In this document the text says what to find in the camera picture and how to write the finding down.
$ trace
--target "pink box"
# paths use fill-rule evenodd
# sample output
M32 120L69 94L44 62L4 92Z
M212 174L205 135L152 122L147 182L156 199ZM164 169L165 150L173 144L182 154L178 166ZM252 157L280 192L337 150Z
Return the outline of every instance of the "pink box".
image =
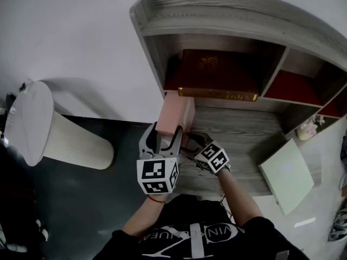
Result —
M193 97L178 96L168 93L165 97L156 130L162 134L173 135L181 125L183 132L189 132L195 114Z

